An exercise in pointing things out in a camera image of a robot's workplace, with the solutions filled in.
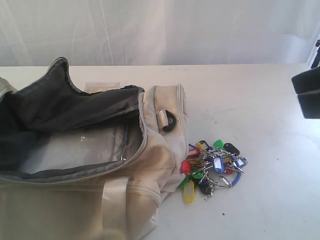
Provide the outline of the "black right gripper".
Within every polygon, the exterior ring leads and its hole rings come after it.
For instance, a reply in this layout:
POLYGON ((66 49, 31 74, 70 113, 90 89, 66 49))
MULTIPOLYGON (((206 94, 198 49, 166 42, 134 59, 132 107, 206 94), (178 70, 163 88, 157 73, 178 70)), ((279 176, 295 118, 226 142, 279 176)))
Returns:
POLYGON ((320 67, 299 73, 291 78, 305 119, 320 118, 320 67))

